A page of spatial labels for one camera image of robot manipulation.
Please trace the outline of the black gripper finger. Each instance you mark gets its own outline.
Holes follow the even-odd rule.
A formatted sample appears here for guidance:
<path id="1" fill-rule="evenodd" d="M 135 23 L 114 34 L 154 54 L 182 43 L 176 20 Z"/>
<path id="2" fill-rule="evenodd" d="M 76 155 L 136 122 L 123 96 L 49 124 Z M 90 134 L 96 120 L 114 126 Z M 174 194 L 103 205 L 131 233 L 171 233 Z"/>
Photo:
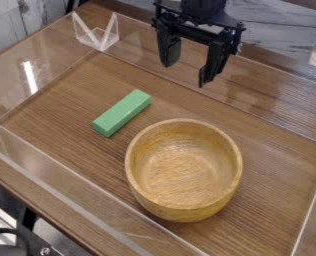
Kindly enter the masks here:
<path id="1" fill-rule="evenodd" d="M 164 67 L 172 66 L 180 57 L 180 37 L 167 28 L 156 30 L 158 51 L 160 63 Z"/>
<path id="2" fill-rule="evenodd" d="M 227 58 L 231 54 L 231 44 L 223 40 L 210 40 L 203 42 L 207 46 L 206 63 L 199 69 L 198 87 L 211 82 L 215 76 L 222 72 Z"/>

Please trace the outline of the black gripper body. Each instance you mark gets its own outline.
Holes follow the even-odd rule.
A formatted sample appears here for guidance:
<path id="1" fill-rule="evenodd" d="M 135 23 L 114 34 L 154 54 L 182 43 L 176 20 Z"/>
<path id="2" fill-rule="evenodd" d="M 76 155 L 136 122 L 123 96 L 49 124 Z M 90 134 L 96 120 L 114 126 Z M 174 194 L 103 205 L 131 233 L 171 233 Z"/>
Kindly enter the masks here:
<path id="1" fill-rule="evenodd" d="M 154 0 L 155 14 L 151 26 L 174 31 L 182 39 L 199 44 L 223 40 L 231 44 L 231 54 L 238 51 L 244 24 L 226 11 L 227 0 Z"/>

